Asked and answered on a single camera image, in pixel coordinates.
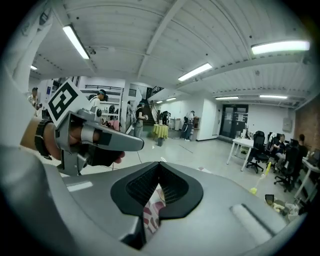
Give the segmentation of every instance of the desk leg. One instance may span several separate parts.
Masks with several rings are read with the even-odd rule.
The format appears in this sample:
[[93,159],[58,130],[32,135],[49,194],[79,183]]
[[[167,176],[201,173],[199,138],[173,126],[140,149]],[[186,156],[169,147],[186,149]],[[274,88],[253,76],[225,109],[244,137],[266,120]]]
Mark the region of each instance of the desk leg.
[[241,168],[241,172],[244,171],[244,168],[245,168],[245,166],[246,166],[246,164],[247,164],[247,162],[248,162],[248,158],[249,158],[250,152],[251,152],[251,147],[249,147],[248,154],[246,154],[244,163],[243,163],[242,168]]
[[241,147],[242,147],[242,145],[240,145],[239,150],[236,152],[236,156],[238,156],[239,152],[241,152]]
[[234,152],[234,155],[236,156],[238,154],[239,144],[236,146],[236,150]]
[[306,173],[306,176],[304,177],[301,186],[299,187],[298,191],[295,193],[294,198],[297,198],[299,196],[299,194],[301,193],[302,189],[304,188],[307,179],[309,178],[311,173],[311,169],[308,169],[308,172]]
[[230,154],[229,154],[229,157],[228,157],[228,161],[226,161],[227,165],[229,164],[229,161],[230,161],[232,152],[234,151],[234,148],[235,148],[235,142],[232,143],[232,147],[231,147],[231,151],[230,151]]

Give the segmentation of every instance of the brick wall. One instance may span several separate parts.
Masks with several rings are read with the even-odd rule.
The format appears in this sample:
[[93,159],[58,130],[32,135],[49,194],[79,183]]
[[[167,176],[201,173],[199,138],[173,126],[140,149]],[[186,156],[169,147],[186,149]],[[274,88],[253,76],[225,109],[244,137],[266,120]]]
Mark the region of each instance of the brick wall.
[[309,149],[320,150],[320,94],[295,113],[294,138],[304,134]]

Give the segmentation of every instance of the woman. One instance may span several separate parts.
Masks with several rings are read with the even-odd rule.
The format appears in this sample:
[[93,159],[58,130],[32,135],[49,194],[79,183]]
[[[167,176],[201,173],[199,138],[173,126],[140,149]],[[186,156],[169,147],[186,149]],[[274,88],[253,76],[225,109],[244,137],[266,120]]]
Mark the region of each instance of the woman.
[[136,106],[135,110],[136,123],[134,127],[134,136],[137,138],[141,138],[142,130],[144,127],[144,120],[148,120],[148,116],[144,115],[143,112],[144,107],[145,104],[139,103],[139,105]]

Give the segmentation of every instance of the computer monitor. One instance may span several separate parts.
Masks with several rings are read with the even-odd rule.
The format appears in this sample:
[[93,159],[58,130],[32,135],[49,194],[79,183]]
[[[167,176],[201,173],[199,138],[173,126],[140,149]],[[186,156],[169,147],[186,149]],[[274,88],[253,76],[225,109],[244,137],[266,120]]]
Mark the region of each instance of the computer monitor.
[[316,159],[316,160],[320,159],[320,150],[319,149],[316,149],[314,151],[313,158]]
[[290,139],[290,146],[296,147],[298,146],[299,142],[296,139]]

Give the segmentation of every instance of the white desk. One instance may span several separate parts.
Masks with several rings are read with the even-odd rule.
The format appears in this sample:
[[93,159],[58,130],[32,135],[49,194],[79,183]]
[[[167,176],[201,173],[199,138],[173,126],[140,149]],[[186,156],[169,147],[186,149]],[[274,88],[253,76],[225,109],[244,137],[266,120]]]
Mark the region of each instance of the white desk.
[[[294,198],[297,198],[299,196],[299,194],[301,193],[301,190],[303,189],[303,187],[305,186],[311,171],[315,172],[315,173],[320,173],[320,169],[318,167],[313,166],[311,163],[308,162],[308,160],[304,157],[302,159],[302,163],[308,168],[308,172],[306,173],[301,186],[299,187],[298,191],[295,193]],[[312,192],[308,195],[307,199],[305,200],[306,202],[310,199],[310,197],[312,196],[312,194],[314,193],[315,189],[316,189],[317,184],[314,185]]]
[[244,168],[245,168],[245,166],[246,166],[246,163],[247,163],[247,161],[248,161],[248,158],[249,158],[251,149],[254,147],[254,141],[253,141],[252,139],[246,139],[246,138],[235,138],[235,139],[233,140],[233,143],[232,143],[232,148],[231,148],[231,151],[230,151],[230,154],[229,154],[229,157],[228,157],[228,161],[226,161],[226,164],[227,164],[227,165],[229,164],[229,161],[230,161],[232,152],[234,151],[235,144],[237,144],[236,151],[235,151],[235,154],[234,154],[235,156],[238,154],[239,145],[245,146],[245,147],[248,147],[248,148],[249,148],[248,153],[246,154],[246,157],[245,157],[243,166],[242,166],[242,168],[241,168],[241,171],[243,171]]

